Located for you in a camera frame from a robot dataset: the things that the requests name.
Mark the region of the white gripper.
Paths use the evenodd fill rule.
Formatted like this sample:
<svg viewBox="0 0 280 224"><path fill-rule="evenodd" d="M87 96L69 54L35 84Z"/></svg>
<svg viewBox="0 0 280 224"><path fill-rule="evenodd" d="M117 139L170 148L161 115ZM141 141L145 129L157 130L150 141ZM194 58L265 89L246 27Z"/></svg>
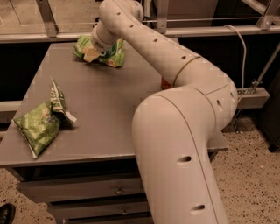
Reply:
<svg viewBox="0 0 280 224"><path fill-rule="evenodd" d="M111 33L103 24L97 24L90 36L92 45L88 45L83 49L83 59L91 63L100 55L104 56L116 41L116 36Z"/></svg>

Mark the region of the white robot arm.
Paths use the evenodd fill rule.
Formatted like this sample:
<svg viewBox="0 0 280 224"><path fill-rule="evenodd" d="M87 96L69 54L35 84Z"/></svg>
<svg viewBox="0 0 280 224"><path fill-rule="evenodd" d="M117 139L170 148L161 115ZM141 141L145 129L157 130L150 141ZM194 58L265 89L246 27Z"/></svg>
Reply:
<svg viewBox="0 0 280 224"><path fill-rule="evenodd" d="M232 80L207 59L142 23L135 0L102 0L90 40L99 54L126 40L171 88L132 121L136 161L154 224L228 224L207 148L237 108Z"/></svg>

